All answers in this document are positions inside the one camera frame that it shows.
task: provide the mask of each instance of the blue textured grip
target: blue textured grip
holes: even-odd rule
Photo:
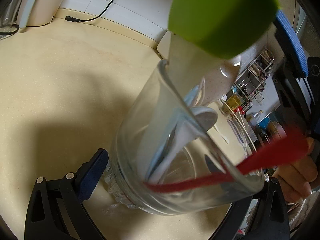
[[[290,52],[292,51],[292,53],[290,54],[293,54],[291,55],[291,57],[295,61],[297,70],[302,72],[304,74],[304,77],[307,77],[308,64],[307,64],[306,55],[304,54],[299,38],[297,37],[294,29],[292,28],[289,20],[287,19],[287,17],[285,16],[282,10],[278,10],[274,24],[276,25],[278,30],[283,31],[287,36],[287,39],[285,41],[279,40],[277,38],[282,50],[284,51],[284,54],[287,57],[288,51],[285,51],[286,49],[284,49],[284,47],[291,46],[292,49],[289,49],[289,51]]]
[[[83,177],[78,190],[78,199],[82,203],[90,198],[94,188],[102,176],[109,161],[108,152],[102,150],[94,164],[89,168],[88,172]]]

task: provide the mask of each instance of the green object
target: green object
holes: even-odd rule
[[[275,19],[278,0],[173,0],[168,29],[211,55],[230,59]]]

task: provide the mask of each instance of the transparent plastic cup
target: transparent plastic cup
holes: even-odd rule
[[[105,180],[119,202],[152,214],[178,215],[231,203],[262,189],[262,172],[243,176],[197,121],[188,106],[196,92],[182,99],[168,78],[166,61],[159,62],[109,152],[111,170]],[[180,182],[213,171],[229,173],[234,181],[174,193],[155,193],[144,184]]]

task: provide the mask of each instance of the red spatula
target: red spatula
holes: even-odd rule
[[[246,175],[258,169],[293,163],[302,159],[307,152],[308,143],[305,136],[298,129],[291,128],[287,131],[286,138],[274,141],[260,148],[256,153],[253,153],[242,161],[237,168],[243,175]],[[213,172],[208,176],[178,183],[153,185],[145,182],[144,184],[154,192],[171,193],[233,180],[230,174]]]

